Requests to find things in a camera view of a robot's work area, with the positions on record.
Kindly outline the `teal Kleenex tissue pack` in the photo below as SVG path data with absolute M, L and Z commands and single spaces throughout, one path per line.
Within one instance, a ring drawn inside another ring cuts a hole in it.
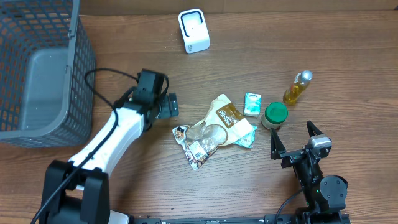
M 244 97 L 243 115 L 259 116 L 261 113 L 262 97 L 260 94 L 247 92 Z

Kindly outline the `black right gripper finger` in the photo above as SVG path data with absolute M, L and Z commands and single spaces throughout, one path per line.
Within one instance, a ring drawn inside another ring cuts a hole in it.
M 286 153 L 286 149 L 274 128 L 271 128 L 270 134 L 271 134 L 271 159 L 273 160 L 280 159 L 281 154 Z
M 307 121 L 307 130 L 310 137 L 322 135 L 323 132 L 320 131 L 311 121 Z

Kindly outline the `teal snack bar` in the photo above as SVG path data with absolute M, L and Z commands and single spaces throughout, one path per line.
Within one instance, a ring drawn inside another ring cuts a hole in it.
M 238 139 L 234 142 L 235 145 L 245 147 L 246 149 L 252 149 L 252 145 L 255 141 L 255 133 L 257 130 L 257 126 L 252 125 L 252 131 L 247 133 L 242 138 Z

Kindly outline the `yellow liquid bottle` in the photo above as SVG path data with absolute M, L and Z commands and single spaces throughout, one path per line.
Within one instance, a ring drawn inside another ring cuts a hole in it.
M 313 73 L 310 70 L 304 70 L 298 73 L 293 84 L 288 88 L 283 95 L 283 102 L 287 105 L 296 104 L 299 96 L 308 88 L 313 78 Z

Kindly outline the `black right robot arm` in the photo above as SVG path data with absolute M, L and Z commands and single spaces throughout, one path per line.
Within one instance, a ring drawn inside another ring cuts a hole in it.
M 277 131 L 272 128 L 271 159 L 280 159 L 281 167 L 292 167 L 300 183 L 298 192 L 290 196 L 278 209 L 272 221 L 274 223 L 308 224 L 350 224 L 348 215 L 342 214 L 346 208 L 348 182 L 341 176 L 324 176 L 319 162 L 326 158 L 332 147 L 331 139 L 321 132 L 311 121 L 307 121 L 310 136 L 303 148 L 287 152 Z M 293 215 L 283 217 L 284 207 L 297 195 L 303 194 L 306 207 L 296 209 Z

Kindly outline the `brown snack packet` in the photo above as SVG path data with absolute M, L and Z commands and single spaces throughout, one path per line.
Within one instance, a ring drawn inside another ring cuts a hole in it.
M 226 95 L 221 94 L 211 102 L 202 120 L 193 126 L 177 126 L 172 134 L 181 145 L 190 167 L 197 170 L 219 147 L 234 144 L 251 131 L 249 121 Z

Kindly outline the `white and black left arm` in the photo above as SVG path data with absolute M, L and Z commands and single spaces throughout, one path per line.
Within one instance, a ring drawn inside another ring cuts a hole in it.
M 178 116 L 168 76 L 143 69 L 136 86 L 110 104 L 112 114 L 99 133 L 69 161 L 47 167 L 41 207 L 32 223 L 134 223 L 110 208 L 109 177 L 128 147 L 155 120 Z

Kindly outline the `green lidded jar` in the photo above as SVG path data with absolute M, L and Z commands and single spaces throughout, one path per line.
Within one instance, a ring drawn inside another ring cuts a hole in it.
M 261 123 L 267 129 L 278 129 L 287 119 L 289 111 L 281 102 L 273 102 L 267 106 L 261 116 Z

